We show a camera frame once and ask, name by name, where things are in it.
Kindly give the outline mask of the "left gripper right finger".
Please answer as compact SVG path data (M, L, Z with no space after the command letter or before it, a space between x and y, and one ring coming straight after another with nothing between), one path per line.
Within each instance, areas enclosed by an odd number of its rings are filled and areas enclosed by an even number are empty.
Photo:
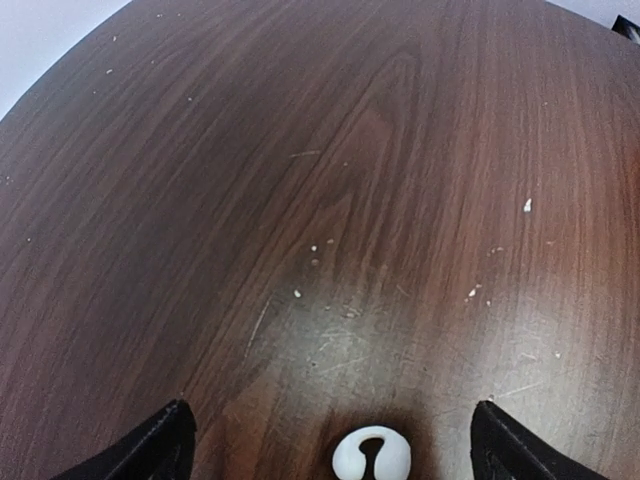
M551 447L491 401L476 405L470 437L475 479L606 479Z

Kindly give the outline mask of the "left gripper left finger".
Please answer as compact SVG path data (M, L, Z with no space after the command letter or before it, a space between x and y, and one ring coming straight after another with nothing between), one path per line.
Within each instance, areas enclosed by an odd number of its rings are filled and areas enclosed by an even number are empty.
M120 440L58 474L58 479L189 479L196 421L189 404L172 400Z

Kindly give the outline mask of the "white earbud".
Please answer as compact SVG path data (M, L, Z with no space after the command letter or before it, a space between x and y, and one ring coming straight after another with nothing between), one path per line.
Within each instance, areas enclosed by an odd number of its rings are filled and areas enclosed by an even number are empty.
M361 480L367 473L374 479L407 480L412 466L411 446L392 428L364 426L338 442L331 465L334 475L342 480Z

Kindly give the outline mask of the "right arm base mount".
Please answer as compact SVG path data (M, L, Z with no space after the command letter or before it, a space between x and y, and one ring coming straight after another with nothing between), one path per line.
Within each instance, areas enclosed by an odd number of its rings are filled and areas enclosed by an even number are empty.
M640 44L639 26L622 15L616 17L611 30L629 39L634 44Z

